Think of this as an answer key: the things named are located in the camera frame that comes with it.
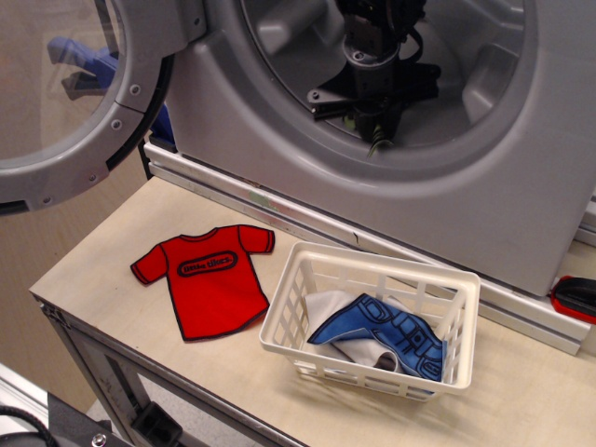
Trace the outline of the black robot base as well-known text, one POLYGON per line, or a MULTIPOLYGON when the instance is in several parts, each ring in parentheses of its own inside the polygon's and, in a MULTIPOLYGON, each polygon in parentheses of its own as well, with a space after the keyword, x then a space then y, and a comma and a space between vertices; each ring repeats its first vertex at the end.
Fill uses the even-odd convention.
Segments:
POLYGON ((96 422, 52 394, 1 403, 2 446, 130 446, 109 423, 96 422))

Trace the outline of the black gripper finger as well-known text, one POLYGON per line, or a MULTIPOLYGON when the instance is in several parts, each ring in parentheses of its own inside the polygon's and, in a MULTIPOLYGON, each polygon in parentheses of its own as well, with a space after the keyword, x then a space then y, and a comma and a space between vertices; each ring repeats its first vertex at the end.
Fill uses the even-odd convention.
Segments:
POLYGON ((355 129, 365 142, 373 140, 377 124, 377 110, 368 104, 357 105, 354 109, 355 129))
POLYGON ((384 132, 384 135, 391 141, 395 138, 396 132, 400 125, 401 115, 402 115, 402 103, 401 102, 390 103, 384 109, 384 111, 381 113, 381 117, 380 117, 381 130, 384 132))

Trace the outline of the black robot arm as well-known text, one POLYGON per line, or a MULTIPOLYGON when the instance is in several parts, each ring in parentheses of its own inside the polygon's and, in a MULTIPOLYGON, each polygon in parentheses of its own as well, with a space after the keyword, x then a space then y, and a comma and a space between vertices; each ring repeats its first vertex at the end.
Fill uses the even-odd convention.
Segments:
POLYGON ((420 62, 415 26, 424 1, 338 1, 344 18, 344 68, 307 93, 316 120, 340 117, 371 145, 386 148, 404 110, 439 94, 440 67, 420 62))

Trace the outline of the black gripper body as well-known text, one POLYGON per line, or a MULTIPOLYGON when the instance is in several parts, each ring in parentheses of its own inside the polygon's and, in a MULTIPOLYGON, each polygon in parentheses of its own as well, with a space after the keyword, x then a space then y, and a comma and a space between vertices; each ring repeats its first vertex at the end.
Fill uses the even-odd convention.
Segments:
POLYGON ((385 114, 396 105, 411 105, 439 95, 441 68, 394 53, 376 59, 361 51, 346 56, 344 68, 306 95, 316 120, 350 112, 385 114))

